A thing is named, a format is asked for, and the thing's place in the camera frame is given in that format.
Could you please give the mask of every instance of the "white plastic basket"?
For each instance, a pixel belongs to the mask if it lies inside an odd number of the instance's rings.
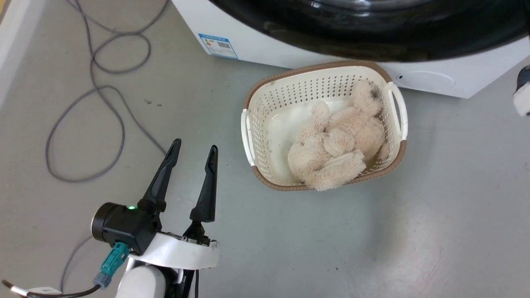
[[[368,80],[383,91],[379,118],[385,126],[390,155],[376,160],[350,183],[374,179],[392,171],[403,158],[408,133],[403,96],[389,75],[375,63],[345,61],[294,69],[256,84],[241,113],[246,158],[265,185],[283,191],[308,190],[291,175],[287,153],[316,100],[332,112],[345,107],[355,82]]]

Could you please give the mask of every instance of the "plush toy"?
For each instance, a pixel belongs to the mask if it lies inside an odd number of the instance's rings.
[[[385,160],[390,148],[385,142],[385,127],[381,120],[375,117],[383,107],[381,91],[368,81],[357,82],[353,89],[351,97],[347,100],[347,107],[331,115],[325,131],[330,136],[346,135],[353,138],[355,149],[362,151],[365,162],[376,155]],[[335,157],[350,151],[348,142],[338,142],[333,137],[324,145],[326,151]]]
[[[328,105],[319,101],[287,155],[292,174],[316,190],[342,186],[357,177],[366,167],[363,153],[354,150],[355,141],[350,136],[339,130],[325,132],[329,120]],[[340,144],[336,145],[336,156],[326,150],[325,143]]]
[[[327,190],[353,180],[376,155],[386,159],[385,129],[375,118],[382,106],[381,91],[367,81],[356,83],[347,107],[334,114],[317,102],[287,155],[292,174],[310,188]]]

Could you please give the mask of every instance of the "washing machine door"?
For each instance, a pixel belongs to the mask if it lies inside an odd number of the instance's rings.
[[[322,54],[440,60],[528,35],[530,0],[210,0],[244,24]]]

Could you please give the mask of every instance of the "qr code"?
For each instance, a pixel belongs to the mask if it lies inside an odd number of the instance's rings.
[[[217,44],[222,47],[222,48],[225,48],[225,49],[230,49],[230,44],[228,42],[220,42],[218,41]]]

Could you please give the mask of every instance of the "white handle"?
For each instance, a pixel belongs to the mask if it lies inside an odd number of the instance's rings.
[[[403,99],[403,95],[401,94],[401,91],[399,88],[394,84],[394,82],[387,83],[387,91],[388,96],[391,99],[392,103],[392,115],[394,116],[396,122],[398,121],[398,115],[396,113],[396,108],[394,105],[394,98],[397,102],[397,107],[399,108],[399,116],[400,116],[400,127],[398,127],[400,133],[401,133],[401,139],[406,140],[407,135],[409,134],[409,118],[407,115],[407,107],[405,106],[405,100]]]
[[[250,166],[254,166],[254,148],[252,147],[252,134],[250,132],[250,121],[246,117],[247,109],[241,113],[241,139],[245,148],[246,159]]]

